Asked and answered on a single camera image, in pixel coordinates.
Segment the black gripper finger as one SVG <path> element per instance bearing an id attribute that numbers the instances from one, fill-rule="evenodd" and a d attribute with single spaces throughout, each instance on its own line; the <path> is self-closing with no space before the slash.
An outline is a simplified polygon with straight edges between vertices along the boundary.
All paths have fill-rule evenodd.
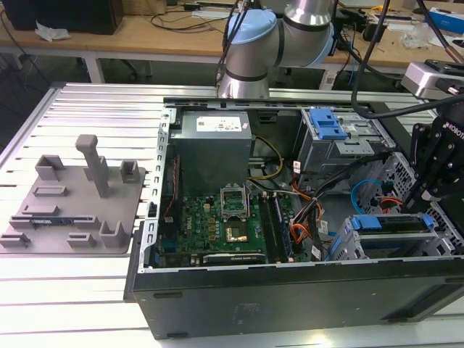
<path id="1" fill-rule="evenodd" d="M 403 199 L 401 212 L 424 211 L 435 200 L 429 175 L 428 146 L 431 142 L 432 124 L 417 123 L 413 127 L 410 144 L 410 167 L 414 170 L 414 184 Z"/>
<path id="2" fill-rule="evenodd" d="M 463 145 L 449 139 L 441 139 L 430 145 L 422 181 L 424 200 L 462 199 Z"/>

